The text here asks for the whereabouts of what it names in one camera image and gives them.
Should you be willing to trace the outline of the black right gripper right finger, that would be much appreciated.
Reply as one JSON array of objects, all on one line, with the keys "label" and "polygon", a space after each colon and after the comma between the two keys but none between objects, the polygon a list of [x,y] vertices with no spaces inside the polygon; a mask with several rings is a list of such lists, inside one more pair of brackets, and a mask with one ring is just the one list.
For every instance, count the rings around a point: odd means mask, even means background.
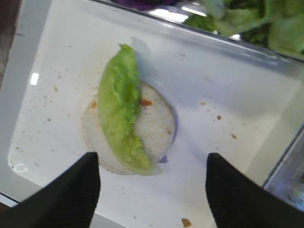
[{"label": "black right gripper right finger", "polygon": [[207,157],[205,191],[218,228],[302,228],[304,213],[259,187],[218,153]]}]

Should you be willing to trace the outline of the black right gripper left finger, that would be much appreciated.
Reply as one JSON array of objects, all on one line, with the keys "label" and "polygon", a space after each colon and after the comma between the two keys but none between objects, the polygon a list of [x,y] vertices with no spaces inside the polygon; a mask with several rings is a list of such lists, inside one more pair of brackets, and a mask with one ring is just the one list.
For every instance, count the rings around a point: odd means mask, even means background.
[{"label": "black right gripper left finger", "polygon": [[54,181],[1,213],[2,228],[88,228],[100,195],[98,155],[87,152]]}]

